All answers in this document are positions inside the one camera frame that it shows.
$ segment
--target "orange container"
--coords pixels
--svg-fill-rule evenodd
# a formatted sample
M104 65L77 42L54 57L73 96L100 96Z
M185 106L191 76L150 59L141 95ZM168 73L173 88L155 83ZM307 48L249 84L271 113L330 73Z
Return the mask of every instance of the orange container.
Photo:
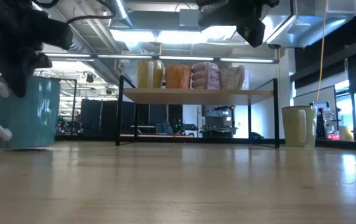
M192 69L187 65L168 65L166 67L166 88L188 89Z

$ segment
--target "pink packaged item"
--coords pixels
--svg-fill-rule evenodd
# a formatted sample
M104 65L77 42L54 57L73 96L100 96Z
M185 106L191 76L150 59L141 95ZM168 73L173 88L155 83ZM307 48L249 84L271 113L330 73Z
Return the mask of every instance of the pink packaged item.
M248 90L250 74L244 66L220 70L220 88L222 90Z
M217 90L220 88L218 66L214 63L196 63L192 67L192 88Z

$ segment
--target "teal mug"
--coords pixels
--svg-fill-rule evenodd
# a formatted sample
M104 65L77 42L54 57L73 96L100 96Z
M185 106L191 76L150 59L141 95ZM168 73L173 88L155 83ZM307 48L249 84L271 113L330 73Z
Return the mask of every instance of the teal mug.
M27 77L26 95L19 98L0 77L0 146L13 149L46 147L54 142L60 83Z

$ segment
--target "yellow cable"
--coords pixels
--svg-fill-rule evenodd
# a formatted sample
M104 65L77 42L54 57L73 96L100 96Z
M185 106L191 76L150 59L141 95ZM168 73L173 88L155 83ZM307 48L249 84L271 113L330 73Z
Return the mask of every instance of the yellow cable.
M321 71L319 74L319 84L317 87L317 95L316 101L319 101L319 92L321 90L321 83L322 83L322 74L323 74L323 56L325 51L325 28L326 28L326 14L327 14L327 7L328 7L329 0L326 0L326 7L325 7L325 16L323 18L323 33L322 33L322 52L321 52Z

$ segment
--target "yellow mug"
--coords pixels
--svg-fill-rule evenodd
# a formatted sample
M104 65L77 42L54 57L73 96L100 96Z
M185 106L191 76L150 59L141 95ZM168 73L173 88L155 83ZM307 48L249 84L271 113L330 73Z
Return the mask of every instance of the yellow mug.
M138 88L161 88L163 73L160 60L140 60L136 66Z

